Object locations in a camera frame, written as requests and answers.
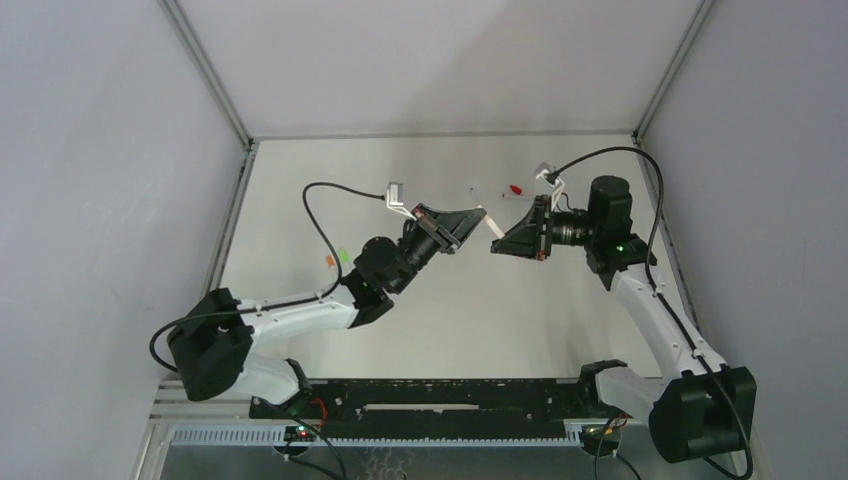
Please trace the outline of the white pen orange tip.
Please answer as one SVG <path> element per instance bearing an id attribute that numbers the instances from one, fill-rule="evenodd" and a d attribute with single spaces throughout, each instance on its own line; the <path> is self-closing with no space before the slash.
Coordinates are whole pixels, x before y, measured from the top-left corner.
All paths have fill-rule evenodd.
<path id="1" fill-rule="evenodd" d="M 497 225 L 493 218 L 491 218 L 490 216 L 486 216 L 485 222 L 496 238 L 501 239 L 504 237 L 504 232 L 500 229 L 500 227 Z"/>

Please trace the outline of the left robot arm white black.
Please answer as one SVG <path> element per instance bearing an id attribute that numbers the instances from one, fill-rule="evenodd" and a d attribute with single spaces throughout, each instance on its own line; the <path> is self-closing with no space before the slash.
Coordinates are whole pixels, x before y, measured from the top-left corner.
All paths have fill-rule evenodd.
<path id="1" fill-rule="evenodd" d="M 370 239 L 353 269 L 319 293 L 277 302 L 237 300 L 227 288 L 208 293 L 167 336 L 187 399 L 237 394 L 272 405 L 308 400 L 311 386 L 300 364 L 265 356 L 262 348 L 312 332 L 373 323 L 393 308 L 393 296 L 436 254 L 455 253 L 486 215 L 481 207 L 440 211 L 419 204 L 399 240 Z"/>

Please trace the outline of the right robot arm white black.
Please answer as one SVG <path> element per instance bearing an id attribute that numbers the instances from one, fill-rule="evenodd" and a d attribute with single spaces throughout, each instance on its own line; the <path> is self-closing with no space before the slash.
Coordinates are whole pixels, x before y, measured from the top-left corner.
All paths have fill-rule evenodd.
<path id="1" fill-rule="evenodd" d="M 543 261 L 556 245 L 583 248 L 589 269 L 630 315 L 661 374 L 658 381 L 646 379 L 619 360 L 585 365 L 580 380 L 589 400 L 646 423 L 669 463 L 749 452 L 756 381 L 749 369 L 730 367 L 692 321 L 674 311 L 655 257 L 632 231 L 629 183 L 599 176 L 585 209 L 559 212 L 554 203 L 552 195 L 536 196 L 491 252 Z"/>

